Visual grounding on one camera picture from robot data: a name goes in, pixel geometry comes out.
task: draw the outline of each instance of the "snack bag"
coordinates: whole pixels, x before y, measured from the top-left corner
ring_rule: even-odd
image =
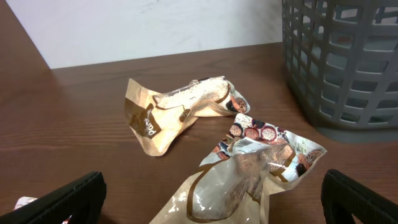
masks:
[[[269,196],[294,188],[325,153],[315,142],[238,114],[150,224],[268,223]]]
[[[169,93],[157,93],[129,80],[124,112],[144,151],[161,156],[199,117],[246,113],[250,106],[225,77],[193,80]]]

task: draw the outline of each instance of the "crumpled plastic wrapper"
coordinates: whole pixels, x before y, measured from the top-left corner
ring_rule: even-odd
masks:
[[[175,137],[199,117],[249,110],[247,101],[225,77],[193,80],[169,93],[148,90],[130,79],[124,103],[127,122],[150,156],[165,154]]]
[[[269,196],[294,188],[325,153],[313,141],[238,114],[150,224],[268,223]]]

